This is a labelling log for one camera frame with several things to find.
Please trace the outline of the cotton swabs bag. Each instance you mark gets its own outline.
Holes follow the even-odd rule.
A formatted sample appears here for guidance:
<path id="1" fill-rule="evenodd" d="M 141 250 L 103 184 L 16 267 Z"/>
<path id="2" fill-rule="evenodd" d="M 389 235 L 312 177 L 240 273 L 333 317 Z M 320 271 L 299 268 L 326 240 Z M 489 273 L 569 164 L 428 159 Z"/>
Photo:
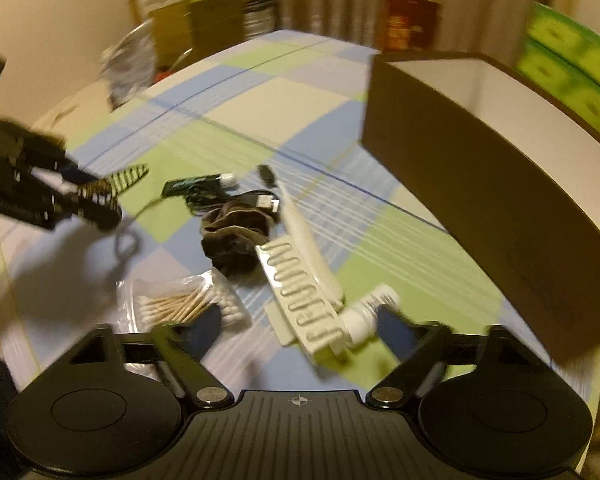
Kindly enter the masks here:
<path id="1" fill-rule="evenodd" d="M 117 300 L 122 332 L 150 332 L 164 323 L 192 325 L 213 309 L 220 312 L 223 330 L 242 332 L 252 323 L 234 287 L 215 269 L 175 280 L 119 282 Z"/>

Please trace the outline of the white pill bottle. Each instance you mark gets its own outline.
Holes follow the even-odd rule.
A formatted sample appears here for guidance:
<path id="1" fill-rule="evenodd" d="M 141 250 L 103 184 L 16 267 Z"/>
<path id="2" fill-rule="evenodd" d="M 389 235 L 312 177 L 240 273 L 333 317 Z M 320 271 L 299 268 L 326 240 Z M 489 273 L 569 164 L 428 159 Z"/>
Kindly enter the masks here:
<path id="1" fill-rule="evenodd" d="M 376 286 L 339 313 L 348 348 L 361 347 L 376 336 L 378 313 L 382 309 L 391 312 L 398 312 L 400 309 L 400 296 L 387 284 Z"/>

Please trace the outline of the brown velvet scrunchie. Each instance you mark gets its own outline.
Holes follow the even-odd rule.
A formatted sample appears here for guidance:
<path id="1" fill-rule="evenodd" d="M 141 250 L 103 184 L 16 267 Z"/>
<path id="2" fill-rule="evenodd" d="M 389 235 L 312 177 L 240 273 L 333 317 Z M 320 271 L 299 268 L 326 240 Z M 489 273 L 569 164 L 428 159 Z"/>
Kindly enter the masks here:
<path id="1" fill-rule="evenodd" d="M 271 239 L 275 219 L 241 200 L 230 200 L 201 218 L 201 247 L 212 266 L 229 278 L 259 263 L 256 248 Z"/>

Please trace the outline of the green lip balm tube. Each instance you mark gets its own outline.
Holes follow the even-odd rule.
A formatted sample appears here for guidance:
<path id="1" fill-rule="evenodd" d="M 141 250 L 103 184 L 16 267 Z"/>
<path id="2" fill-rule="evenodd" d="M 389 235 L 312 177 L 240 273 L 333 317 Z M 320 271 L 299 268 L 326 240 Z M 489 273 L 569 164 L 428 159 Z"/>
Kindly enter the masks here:
<path id="1" fill-rule="evenodd" d="M 208 174 L 168 181 L 163 185 L 161 197 L 184 196 L 194 191 L 219 192 L 236 186 L 237 177 L 234 174 Z"/>

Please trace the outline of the white toothbrush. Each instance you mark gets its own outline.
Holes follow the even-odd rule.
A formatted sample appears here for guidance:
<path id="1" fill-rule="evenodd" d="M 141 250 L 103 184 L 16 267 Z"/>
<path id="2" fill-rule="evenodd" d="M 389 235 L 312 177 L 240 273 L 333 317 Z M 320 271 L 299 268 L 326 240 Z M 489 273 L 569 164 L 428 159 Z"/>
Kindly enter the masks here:
<path id="1" fill-rule="evenodd" d="M 340 281 L 329 267 L 313 236 L 309 222 L 303 217 L 297 205 L 281 180 L 268 165 L 259 165 L 258 173 L 268 188 L 277 188 L 282 204 L 279 206 L 279 217 L 282 219 L 286 233 L 294 241 L 294 246 L 302 255 L 311 270 L 317 284 L 321 286 L 330 304 L 339 312 L 344 307 L 344 294 Z"/>

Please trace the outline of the checkered tablecloth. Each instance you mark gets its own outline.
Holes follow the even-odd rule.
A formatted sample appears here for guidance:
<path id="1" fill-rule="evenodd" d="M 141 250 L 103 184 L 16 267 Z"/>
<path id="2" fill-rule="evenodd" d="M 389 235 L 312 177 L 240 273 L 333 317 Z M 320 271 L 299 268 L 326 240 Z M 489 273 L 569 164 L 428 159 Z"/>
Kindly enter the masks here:
<path id="1" fill-rule="evenodd" d="M 119 197 L 122 220 L 111 231 L 77 216 L 49 231 L 0 215 L 0 347 L 16 386 L 27 387 L 97 326 L 129 333 L 117 326 L 119 282 L 215 269 L 200 232 L 211 209 L 241 200 L 275 219 L 268 242 L 288 235 L 279 190 L 262 182 L 259 165 L 274 171 L 309 222 L 346 295 L 342 310 L 387 284 L 416 323 L 462 334 L 503 325 L 541 352 L 475 261 L 362 148 L 373 57 L 372 49 L 335 39 L 272 32 L 163 79 L 88 136 L 72 138 L 70 158 L 98 180 L 137 164 L 149 172 Z M 234 174 L 237 186 L 161 197 L 168 181 L 208 174 Z M 399 364 L 376 334 L 314 365 L 260 260 L 227 281 L 252 323 L 242 332 L 222 329 L 202 362 L 233 394 L 367 391 Z"/>

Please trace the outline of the cardboard boxes pile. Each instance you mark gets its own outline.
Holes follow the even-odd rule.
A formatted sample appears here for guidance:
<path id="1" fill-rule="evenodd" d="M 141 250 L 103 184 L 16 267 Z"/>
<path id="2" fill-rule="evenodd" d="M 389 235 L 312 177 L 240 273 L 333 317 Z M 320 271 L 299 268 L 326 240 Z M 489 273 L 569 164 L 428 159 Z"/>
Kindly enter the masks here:
<path id="1" fill-rule="evenodd" d="M 282 26 L 279 0 L 129 0 L 134 28 L 102 52 L 112 108 L 190 64 Z"/>

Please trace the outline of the brown cardboard box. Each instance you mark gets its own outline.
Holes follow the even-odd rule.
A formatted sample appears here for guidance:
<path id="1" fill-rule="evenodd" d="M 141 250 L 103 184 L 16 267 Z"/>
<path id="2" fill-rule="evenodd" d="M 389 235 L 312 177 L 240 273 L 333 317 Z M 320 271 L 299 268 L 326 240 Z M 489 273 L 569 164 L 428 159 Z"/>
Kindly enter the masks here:
<path id="1" fill-rule="evenodd" d="M 436 217 L 557 363 L 600 345 L 600 133 L 479 53 L 378 54 L 363 148 Z"/>

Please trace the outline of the green tissue pack stack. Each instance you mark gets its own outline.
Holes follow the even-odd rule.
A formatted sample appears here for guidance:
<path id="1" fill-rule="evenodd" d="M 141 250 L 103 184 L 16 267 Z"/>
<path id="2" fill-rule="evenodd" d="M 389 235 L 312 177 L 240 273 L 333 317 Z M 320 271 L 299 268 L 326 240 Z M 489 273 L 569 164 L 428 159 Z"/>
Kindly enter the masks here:
<path id="1" fill-rule="evenodd" d="M 531 10 L 516 70 L 600 133 L 600 35 L 542 4 Z"/>

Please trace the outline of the red gift bag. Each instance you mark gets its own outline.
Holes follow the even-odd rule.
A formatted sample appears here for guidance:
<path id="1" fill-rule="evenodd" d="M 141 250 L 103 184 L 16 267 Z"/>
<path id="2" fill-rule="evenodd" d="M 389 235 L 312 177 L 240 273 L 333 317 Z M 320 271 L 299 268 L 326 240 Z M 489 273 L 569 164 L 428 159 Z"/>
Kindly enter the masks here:
<path id="1" fill-rule="evenodd" d="M 436 40 L 440 10 L 440 0 L 385 0 L 380 50 L 431 50 Z"/>

